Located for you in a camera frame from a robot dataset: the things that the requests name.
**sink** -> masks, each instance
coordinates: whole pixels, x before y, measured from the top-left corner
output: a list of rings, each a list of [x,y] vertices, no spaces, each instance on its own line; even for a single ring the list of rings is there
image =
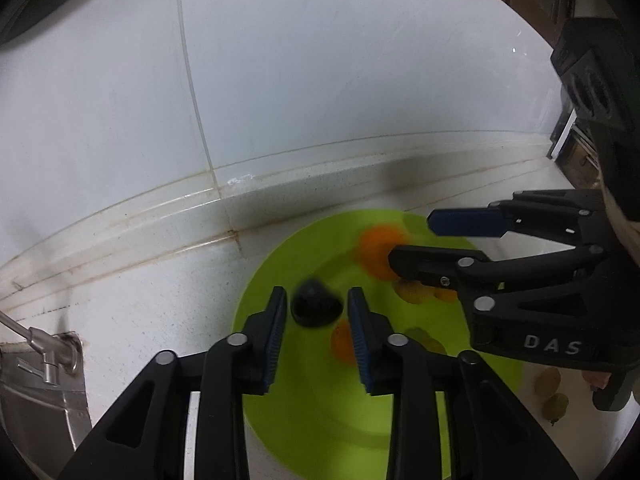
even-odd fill
[[[80,358],[72,375],[58,367],[58,386],[45,384],[41,377],[25,370],[42,369],[42,355],[26,342],[0,344],[0,422],[43,480],[57,478],[91,430],[82,347],[73,333],[60,337],[74,343]]]

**metal faucet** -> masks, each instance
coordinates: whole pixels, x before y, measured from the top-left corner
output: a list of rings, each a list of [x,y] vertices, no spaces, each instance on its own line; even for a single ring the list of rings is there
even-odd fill
[[[4,312],[0,312],[0,323],[25,338],[29,346],[42,356],[42,370],[38,370],[28,362],[18,359],[17,367],[20,370],[40,377],[45,384],[58,386],[60,384],[58,378],[59,365],[69,374],[73,374],[78,368],[78,350],[73,343],[52,336],[44,330],[33,326],[26,328]]]

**green grape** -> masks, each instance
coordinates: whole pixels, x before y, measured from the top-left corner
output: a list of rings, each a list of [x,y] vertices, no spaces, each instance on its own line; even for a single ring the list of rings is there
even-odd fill
[[[407,303],[421,304],[427,301],[428,298],[433,296],[435,288],[432,286],[423,285],[420,282],[412,282],[409,280],[397,280],[393,284],[394,291]]]
[[[536,395],[539,397],[544,397],[545,399],[551,397],[560,386],[560,370],[556,367],[546,368],[538,377],[536,377],[536,382],[533,384],[533,390]]]
[[[565,394],[553,394],[542,405],[542,418],[554,425],[564,417],[568,405],[569,397]]]
[[[429,352],[436,354],[447,355],[447,351],[440,341],[431,337],[426,330],[421,329],[418,326],[414,326],[404,331],[404,334],[411,339],[415,339],[418,343],[424,346]]]

